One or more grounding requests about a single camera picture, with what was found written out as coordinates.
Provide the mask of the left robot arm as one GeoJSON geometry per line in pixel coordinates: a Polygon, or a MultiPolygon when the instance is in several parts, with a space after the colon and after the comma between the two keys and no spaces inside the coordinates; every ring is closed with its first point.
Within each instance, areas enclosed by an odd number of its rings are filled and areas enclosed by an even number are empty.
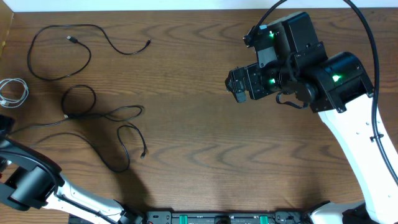
{"type": "Polygon", "coordinates": [[[16,210],[52,209],[87,223],[145,223],[145,215],[116,200],[99,197],[72,184],[62,169],[43,154],[10,138],[14,119],[1,116],[1,172],[17,169],[1,182],[1,203],[16,210]]]}

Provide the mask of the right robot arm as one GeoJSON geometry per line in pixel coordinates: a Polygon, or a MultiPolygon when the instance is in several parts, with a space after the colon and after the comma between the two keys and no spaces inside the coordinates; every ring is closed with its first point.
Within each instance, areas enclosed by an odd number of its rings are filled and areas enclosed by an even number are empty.
{"type": "Polygon", "coordinates": [[[257,62],[229,72],[226,88],[247,98],[295,95],[298,109],[318,114],[339,142],[364,196],[359,203],[317,205],[306,223],[396,223],[397,151],[379,113],[372,112],[374,87],[360,60],[350,52],[328,57],[310,16],[295,12],[244,37],[257,62]]]}

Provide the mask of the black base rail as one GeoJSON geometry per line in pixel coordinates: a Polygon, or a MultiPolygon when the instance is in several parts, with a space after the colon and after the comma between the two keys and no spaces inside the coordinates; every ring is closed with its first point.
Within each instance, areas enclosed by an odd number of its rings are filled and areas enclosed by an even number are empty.
{"type": "Polygon", "coordinates": [[[146,223],[146,224],[309,224],[311,219],[302,212],[171,212],[149,211],[143,215],[113,213],[93,217],[70,215],[69,223],[146,223]]]}

